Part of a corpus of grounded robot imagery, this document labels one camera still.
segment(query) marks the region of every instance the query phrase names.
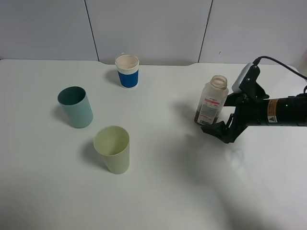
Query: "plastic bottle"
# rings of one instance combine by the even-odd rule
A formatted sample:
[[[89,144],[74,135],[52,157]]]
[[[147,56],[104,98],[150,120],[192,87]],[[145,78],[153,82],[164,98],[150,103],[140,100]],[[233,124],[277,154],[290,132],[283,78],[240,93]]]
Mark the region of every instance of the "plastic bottle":
[[[227,78],[215,75],[205,84],[197,106],[194,122],[199,125],[211,125],[216,122],[228,95]]]

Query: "cup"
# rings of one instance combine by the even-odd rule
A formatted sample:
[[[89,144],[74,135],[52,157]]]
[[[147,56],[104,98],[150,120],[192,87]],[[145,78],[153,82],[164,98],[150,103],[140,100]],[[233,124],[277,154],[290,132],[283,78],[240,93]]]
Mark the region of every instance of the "cup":
[[[83,88],[72,86],[62,90],[58,95],[58,102],[68,116],[71,126],[84,128],[92,122],[93,112]]]
[[[115,58],[120,83],[122,87],[132,89],[139,80],[139,59],[134,55],[119,54]]]
[[[129,134],[119,126],[100,130],[94,138],[94,147],[111,173],[122,174],[129,168]]]

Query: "warning label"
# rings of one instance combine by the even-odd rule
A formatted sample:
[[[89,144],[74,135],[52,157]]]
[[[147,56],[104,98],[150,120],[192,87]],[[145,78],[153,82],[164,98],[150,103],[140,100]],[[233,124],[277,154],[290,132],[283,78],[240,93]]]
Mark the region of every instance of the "warning label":
[[[268,121],[270,123],[276,123],[276,107],[277,107],[278,99],[272,99],[268,103]]]

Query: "white table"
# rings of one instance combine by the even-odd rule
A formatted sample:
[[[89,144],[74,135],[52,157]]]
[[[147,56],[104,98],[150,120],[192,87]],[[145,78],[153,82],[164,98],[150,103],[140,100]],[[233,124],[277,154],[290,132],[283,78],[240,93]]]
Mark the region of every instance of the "white table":
[[[193,123],[205,83],[221,74],[231,89],[243,67],[140,66],[138,87],[127,90],[113,65],[1,60],[1,228],[227,229],[226,209],[238,205],[257,224],[306,229],[306,128],[249,127],[226,145]],[[258,83],[271,98],[297,95],[306,84],[281,66],[260,69]],[[57,102],[74,85],[85,88],[94,113],[83,129],[67,125]],[[222,118],[231,111],[225,107]],[[108,172],[93,148],[109,125],[130,134],[122,175]]]

